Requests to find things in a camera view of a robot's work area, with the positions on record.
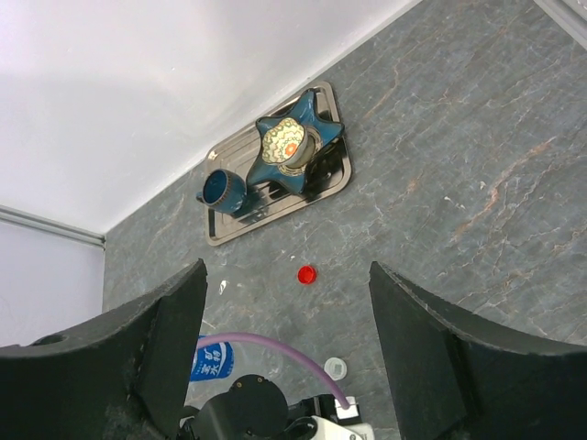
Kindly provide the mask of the labelled clear water bottle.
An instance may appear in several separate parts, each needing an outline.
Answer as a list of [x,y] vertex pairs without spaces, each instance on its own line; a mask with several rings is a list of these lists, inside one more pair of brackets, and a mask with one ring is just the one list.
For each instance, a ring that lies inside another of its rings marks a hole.
[[230,387],[235,368],[235,349],[229,343],[198,348],[190,374],[185,402],[199,406]]

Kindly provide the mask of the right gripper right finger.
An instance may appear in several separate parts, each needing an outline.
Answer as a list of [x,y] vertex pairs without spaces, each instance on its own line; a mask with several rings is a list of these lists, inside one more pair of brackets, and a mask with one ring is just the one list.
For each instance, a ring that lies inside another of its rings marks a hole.
[[497,324],[377,261],[369,286],[403,439],[585,438],[585,346]]

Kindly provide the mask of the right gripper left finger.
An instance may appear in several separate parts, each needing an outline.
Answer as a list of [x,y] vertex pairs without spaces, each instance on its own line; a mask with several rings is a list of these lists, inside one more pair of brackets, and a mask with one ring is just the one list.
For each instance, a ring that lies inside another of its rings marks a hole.
[[1,349],[4,439],[173,439],[206,298],[202,260],[117,308]]

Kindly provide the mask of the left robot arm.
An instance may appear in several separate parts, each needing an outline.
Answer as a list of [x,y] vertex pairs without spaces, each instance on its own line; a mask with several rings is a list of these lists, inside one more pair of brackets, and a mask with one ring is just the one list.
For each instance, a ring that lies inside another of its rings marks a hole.
[[288,404],[268,379],[246,375],[197,409],[183,408],[178,439],[373,439],[352,397],[342,407],[332,394]]

